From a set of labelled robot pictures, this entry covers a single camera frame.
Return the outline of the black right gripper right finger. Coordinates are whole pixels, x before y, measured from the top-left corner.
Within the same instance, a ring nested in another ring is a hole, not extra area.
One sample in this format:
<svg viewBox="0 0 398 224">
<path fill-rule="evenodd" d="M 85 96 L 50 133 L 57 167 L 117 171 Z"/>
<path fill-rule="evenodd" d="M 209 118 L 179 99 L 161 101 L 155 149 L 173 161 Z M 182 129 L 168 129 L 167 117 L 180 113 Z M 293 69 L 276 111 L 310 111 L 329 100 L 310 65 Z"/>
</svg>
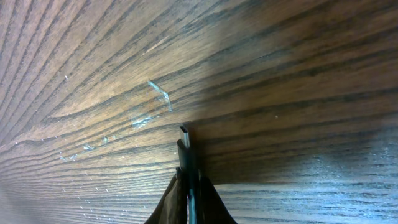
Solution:
<svg viewBox="0 0 398 224">
<path fill-rule="evenodd" d="M 237 224 L 211 180 L 199 172 L 196 202 L 197 222 L 202 224 Z"/>
</svg>

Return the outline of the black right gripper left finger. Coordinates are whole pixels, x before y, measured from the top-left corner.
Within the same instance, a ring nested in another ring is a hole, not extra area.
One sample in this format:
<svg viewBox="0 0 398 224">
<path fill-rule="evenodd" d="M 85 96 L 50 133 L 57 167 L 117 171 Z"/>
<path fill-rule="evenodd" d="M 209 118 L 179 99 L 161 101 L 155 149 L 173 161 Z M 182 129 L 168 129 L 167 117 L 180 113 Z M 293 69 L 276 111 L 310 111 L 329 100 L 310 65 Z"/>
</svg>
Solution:
<svg viewBox="0 0 398 224">
<path fill-rule="evenodd" d="M 187 194 L 185 175 L 178 167 L 161 200 L 145 224 L 186 224 L 188 220 Z"/>
</svg>

